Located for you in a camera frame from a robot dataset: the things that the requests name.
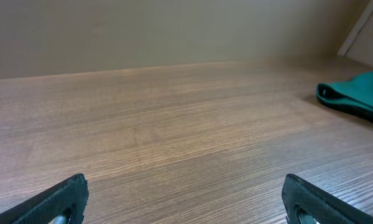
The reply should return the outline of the green garment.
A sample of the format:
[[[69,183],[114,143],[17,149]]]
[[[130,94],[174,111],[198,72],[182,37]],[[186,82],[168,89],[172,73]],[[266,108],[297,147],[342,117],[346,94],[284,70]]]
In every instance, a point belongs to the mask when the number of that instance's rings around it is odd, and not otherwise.
[[[373,71],[349,81],[319,83],[316,99],[322,105],[373,123]]]

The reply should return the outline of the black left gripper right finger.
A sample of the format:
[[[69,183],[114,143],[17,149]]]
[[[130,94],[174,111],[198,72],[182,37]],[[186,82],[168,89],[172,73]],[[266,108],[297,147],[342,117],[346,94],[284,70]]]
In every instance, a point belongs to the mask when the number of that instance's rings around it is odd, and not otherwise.
[[[287,174],[282,201],[288,224],[373,224],[373,216],[295,174]]]

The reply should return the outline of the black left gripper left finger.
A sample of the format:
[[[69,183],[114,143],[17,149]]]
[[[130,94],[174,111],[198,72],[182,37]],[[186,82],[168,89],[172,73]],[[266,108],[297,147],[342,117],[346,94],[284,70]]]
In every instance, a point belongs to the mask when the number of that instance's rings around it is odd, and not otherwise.
[[[75,174],[32,198],[0,213],[5,223],[82,223],[88,201],[88,183],[83,174]]]

